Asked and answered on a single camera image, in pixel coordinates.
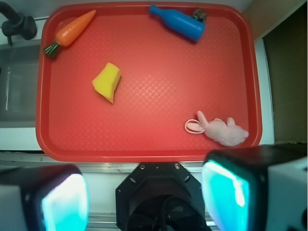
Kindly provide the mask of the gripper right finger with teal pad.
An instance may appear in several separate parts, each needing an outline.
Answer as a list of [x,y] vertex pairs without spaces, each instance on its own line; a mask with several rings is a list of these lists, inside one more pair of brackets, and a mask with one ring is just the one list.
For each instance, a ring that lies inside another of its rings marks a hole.
[[201,185],[206,210],[221,231],[308,228],[306,145],[211,151]]

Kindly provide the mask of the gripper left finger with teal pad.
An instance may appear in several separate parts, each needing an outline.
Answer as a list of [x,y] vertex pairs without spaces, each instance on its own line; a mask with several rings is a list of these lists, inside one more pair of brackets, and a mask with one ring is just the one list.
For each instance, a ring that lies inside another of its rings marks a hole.
[[2,231],[84,231],[89,212],[88,183],[75,165],[0,172]]

